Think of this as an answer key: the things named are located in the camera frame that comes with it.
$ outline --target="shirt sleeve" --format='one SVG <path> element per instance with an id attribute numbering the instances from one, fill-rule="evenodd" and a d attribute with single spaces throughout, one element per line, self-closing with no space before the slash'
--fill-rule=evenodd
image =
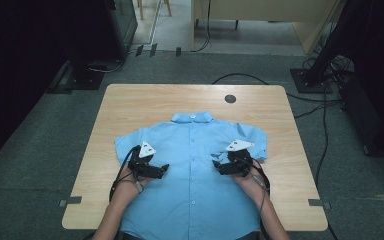
<path id="1" fill-rule="evenodd" d="M 267 136 L 263 130 L 243 123 L 236 123 L 234 129 L 238 140 L 254 143 L 254 146 L 248 148 L 251 157 L 256 160 L 267 158 Z"/>
<path id="2" fill-rule="evenodd" d="M 127 156 L 127 153 L 129 153 L 129 151 L 133 147 L 142 144 L 142 139 L 145 131 L 146 129 L 141 128 L 132 133 L 115 139 L 115 150 L 120 164 L 123 163 L 124 159 Z"/>

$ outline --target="floor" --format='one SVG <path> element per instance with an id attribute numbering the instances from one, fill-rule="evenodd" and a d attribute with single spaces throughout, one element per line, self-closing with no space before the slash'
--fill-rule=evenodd
<path id="1" fill-rule="evenodd" d="M 133 43 L 136 45 L 149 45 L 152 43 L 156 22 L 159 17 L 160 0 L 142 1 L 143 19 L 140 17 L 140 8 L 138 1 L 133 1 L 138 27 L 133 37 Z"/>
<path id="2" fill-rule="evenodd" d="M 158 0 L 149 0 L 147 4 L 152 5 L 153 1 Z M 145 44 L 145 48 L 150 48 L 151 44 L 157 44 L 157 50 L 161 51 L 175 51 L 177 47 L 182 51 L 191 51 L 191 1 L 172 0 L 170 6 L 172 17 L 168 15 L 164 1 L 160 1 L 155 10 L 157 14 L 155 28 L 144 29 L 151 32 L 152 42 Z M 154 16 L 155 13 L 149 12 L 147 18 L 153 19 Z M 145 24 L 139 18 L 138 23 Z M 203 46 L 207 37 L 206 26 L 207 20 L 199 21 L 195 29 L 195 49 L 193 50 Z M 235 21 L 211 20 L 209 29 L 210 42 L 201 52 L 306 56 L 290 22 L 239 21 L 238 28 L 235 30 Z M 329 31 L 330 27 L 327 27 L 324 38 Z M 134 42 L 132 48 L 142 45 L 142 42 Z"/>

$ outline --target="shirt placket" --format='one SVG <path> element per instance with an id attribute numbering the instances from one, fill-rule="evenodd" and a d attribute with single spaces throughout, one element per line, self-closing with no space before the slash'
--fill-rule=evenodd
<path id="1" fill-rule="evenodd" d="M 198 160 L 199 160 L 199 146 L 198 146 L 198 124 L 192 122 L 189 128 L 189 145 L 190 145 L 190 179 L 189 179 L 189 206 L 190 206 L 190 221 L 189 221 L 189 239 L 198 239 L 198 222 L 199 222 L 199 199 L 198 186 L 196 178 Z"/>

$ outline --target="chair leg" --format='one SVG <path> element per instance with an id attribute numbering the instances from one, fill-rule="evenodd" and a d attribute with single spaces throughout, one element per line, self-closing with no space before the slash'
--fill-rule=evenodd
<path id="1" fill-rule="evenodd" d="M 143 8 L 142 8 L 142 0 L 138 0 L 139 10 L 140 10 L 140 19 L 143 20 Z"/>
<path id="2" fill-rule="evenodd" d="M 170 1 L 169 0 L 164 0 L 164 2 L 167 4 L 168 15 L 171 17 Z"/>

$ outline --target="table top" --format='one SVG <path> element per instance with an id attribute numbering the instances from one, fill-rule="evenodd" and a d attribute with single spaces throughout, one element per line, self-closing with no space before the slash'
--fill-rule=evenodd
<path id="1" fill-rule="evenodd" d="M 225 100 L 236 98 L 234 103 Z M 96 229 L 108 205 L 108 194 L 120 164 L 114 140 L 132 131 L 170 121 L 174 113 L 209 111 L 215 119 L 241 122 L 267 134 L 271 200 L 287 231 L 324 231 L 327 220 L 281 86 L 113 84 L 101 104 L 62 224 L 67 229 Z"/>

